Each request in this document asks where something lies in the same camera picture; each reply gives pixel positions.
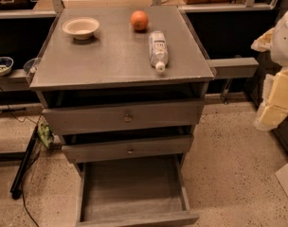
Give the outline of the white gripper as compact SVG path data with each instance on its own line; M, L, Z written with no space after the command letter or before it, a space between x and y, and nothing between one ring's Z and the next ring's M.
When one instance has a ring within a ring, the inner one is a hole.
M262 103L254 120L257 130L270 131L288 116L288 10L275 28L272 27L260 35L251 44L251 48L258 52L270 49L272 61L283 67L274 76L265 76Z

